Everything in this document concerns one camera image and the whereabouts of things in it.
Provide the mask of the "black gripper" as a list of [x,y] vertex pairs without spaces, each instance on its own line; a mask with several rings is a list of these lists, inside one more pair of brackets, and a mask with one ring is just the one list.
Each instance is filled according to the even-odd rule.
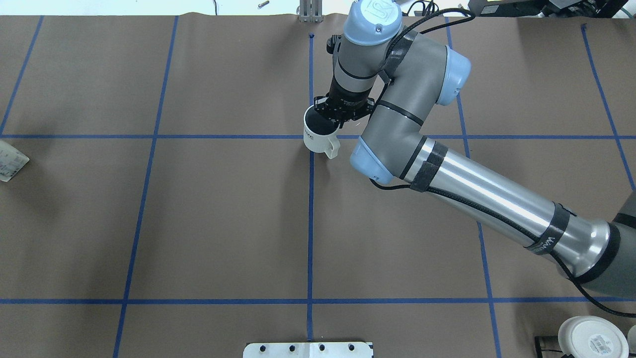
[[332,100],[328,96],[315,96],[314,109],[325,120],[330,121],[336,129],[343,127],[345,122],[357,121],[365,116],[372,115],[376,106],[373,98],[363,101],[357,106],[347,106],[343,100]]

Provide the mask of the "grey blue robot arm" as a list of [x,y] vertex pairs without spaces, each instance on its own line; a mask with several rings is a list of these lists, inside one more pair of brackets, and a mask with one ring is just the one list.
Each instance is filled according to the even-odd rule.
[[471,63],[416,27],[393,0],[352,3],[343,33],[327,41],[330,89],[306,113],[318,133],[367,116],[350,163],[368,179],[431,193],[551,259],[584,294],[634,298],[635,195],[613,220],[589,220],[421,134],[433,106],[459,95]]

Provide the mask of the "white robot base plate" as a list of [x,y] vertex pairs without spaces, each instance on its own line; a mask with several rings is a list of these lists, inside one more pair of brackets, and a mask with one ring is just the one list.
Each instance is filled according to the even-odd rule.
[[374,358],[367,342],[286,342],[246,345],[243,358]]

